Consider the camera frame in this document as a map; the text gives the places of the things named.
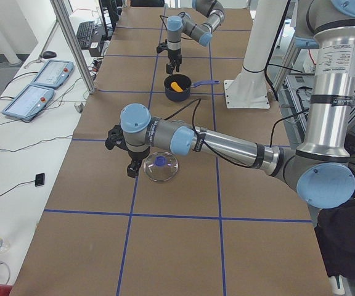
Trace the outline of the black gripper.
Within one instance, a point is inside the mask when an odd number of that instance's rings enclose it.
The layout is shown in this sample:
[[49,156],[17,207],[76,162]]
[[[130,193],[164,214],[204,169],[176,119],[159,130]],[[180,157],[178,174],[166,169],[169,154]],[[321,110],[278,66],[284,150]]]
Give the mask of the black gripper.
[[127,167],[127,175],[130,178],[136,178],[139,175],[143,159],[146,159],[150,154],[150,147],[146,147],[145,150],[135,152],[127,148],[128,155],[131,158],[131,163]]
[[182,64],[181,48],[170,49],[168,48],[169,64],[166,64],[166,72],[169,75],[173,74],[173,65],[176,72],[180,72],[180,66]]

